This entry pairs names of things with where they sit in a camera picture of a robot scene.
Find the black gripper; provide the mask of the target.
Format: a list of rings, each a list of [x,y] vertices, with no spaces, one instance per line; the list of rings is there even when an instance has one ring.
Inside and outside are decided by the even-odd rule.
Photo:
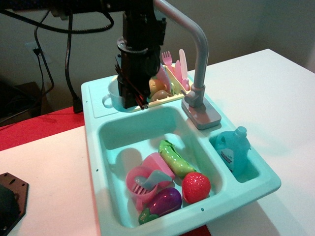
[[[159,70],[160,62],[155,49],[144,48],[135,50],[120,37],[117,40],[119,53],[116,55],[116,71],[119,95],[122,97],[122,106],[125,109],[139,106],[148,107],[150,95],[149,80]]]

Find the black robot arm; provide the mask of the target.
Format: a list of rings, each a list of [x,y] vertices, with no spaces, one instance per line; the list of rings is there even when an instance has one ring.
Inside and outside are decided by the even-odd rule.
[[[55,17],[70,19],[73,14],[99,12],[110,23],[97,29],[59,29],[15,14],[15,11],[50,10]],[[110,30],[111,12],[123,13],[123,36],[118,39],[120,54],[116,57],[118,90],[125,109],[148,107],[149,80],[160,69],[160,47],[163,45],[166,21],[157,18],[151,0],[2,0],[0,12],[42,29],[71,34],[89,34]]]

